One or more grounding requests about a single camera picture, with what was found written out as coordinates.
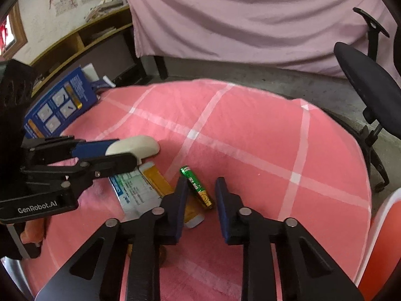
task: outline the wooden shelf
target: wooden shelf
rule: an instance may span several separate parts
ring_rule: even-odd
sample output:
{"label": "wooden shelf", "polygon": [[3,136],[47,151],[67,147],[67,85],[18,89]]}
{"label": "wooden shelf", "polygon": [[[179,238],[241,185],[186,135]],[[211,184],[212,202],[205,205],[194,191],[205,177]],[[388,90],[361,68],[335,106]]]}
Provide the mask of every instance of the wooden shelf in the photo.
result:
{"label": "wooden shelf", "polygon": [[[88,52],[96,44],[107,40],[132,26],[132,16],[128,6],[94,19],[59,39],[31,62],[39,74],[47,74],[44,80],[33,87],[32,96],[45,87],[58,73],[75,59]],[[115,28],[92,40],[94,34]]]}

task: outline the chair base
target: chair base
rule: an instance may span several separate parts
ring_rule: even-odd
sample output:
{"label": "chair base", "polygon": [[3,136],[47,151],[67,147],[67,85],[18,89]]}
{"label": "chair base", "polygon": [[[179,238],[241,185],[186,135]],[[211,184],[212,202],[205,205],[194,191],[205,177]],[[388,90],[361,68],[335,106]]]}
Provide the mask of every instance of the chair base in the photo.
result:
{"label": "chair base", "polygon": [[328,110],[324,110],[335,122],[337,122],[339,125],[341,125],[348,133],[350,133],[358,143],[359,147],[362,150],[363,157],[365,159],[365,164],[366,168],[368,170],[368,175],[370,178],[370,165],[372,164],[374,168],[379,172],[380,176],[383,178],[384,182],[378,183],[374,188],[373,191],[376,193],[379,193],[384,190],[384,188],[390,183],[390,180],[388,178],[388,174],[386,169],[384,168],[384,165],[372,147],[370,143],[367,143],[368,137],[369,137],[369,128],[367,126],[364,126],[361,131],[357,131],[353,127],[351,127],[349,124],[347,124],[345,121],[341,120],[337,116],[335,116],[333,113],[331,113]]}

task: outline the chair wheel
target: chair wheel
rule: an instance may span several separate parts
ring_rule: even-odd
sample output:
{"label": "chair wheel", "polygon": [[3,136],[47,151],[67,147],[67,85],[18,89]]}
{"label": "chair wheel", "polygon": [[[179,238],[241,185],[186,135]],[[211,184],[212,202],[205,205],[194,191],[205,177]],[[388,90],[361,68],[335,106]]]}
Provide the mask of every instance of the chair wheel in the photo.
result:
{"label": "chair wheel", "polygon": [[376,192],[376,193],[382,192],[385,187],[386,187],[386,184],[384,184],[384,182],[380,182],[374,187],[374,192]]}

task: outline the pink plaid bedsheet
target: pink plaid bedsheet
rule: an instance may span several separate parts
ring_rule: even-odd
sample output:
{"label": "pink plaid bedsheet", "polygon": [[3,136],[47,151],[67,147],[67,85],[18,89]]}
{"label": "pink plaid bedsheet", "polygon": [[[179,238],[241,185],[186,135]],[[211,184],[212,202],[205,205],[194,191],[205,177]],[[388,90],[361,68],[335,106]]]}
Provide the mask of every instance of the pink plaid bedsheet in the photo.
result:
{"label": "pink plaid bedsheet", "polygon": [[[105,92],[65,134],[86,140],[152,136],[160,144],[153,161],[173,186],[183,165],[211,195],[224,176],[246,206],[272,219],[297,218],[351,279],[356,276],[371,209],[362,153],[304,100],[213,80],[127,87]],[[41,257],[24,261],[34,294],[105,220],[123,218],[107,179],[97,180],[79,204],[51,218]],[[241,275],[242,248],[224,243],[212,210],[167,248],[162,300],[239,300]]]}

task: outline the white wall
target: white wall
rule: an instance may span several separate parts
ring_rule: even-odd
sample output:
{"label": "white wall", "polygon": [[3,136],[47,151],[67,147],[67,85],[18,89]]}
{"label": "white wall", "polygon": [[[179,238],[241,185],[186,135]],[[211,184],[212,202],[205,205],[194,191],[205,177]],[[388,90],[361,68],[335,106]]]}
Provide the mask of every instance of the white wall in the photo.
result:
{"label": "white wall", "polygon": [[90,8],[100,0],[82,3],[75,0],[77,7],[56,16],[54,0],[49,9],[49,0],[19,0],[21,19],[28,43],[14,56],[24,63],[31,63],[50,45],[85,23]]}

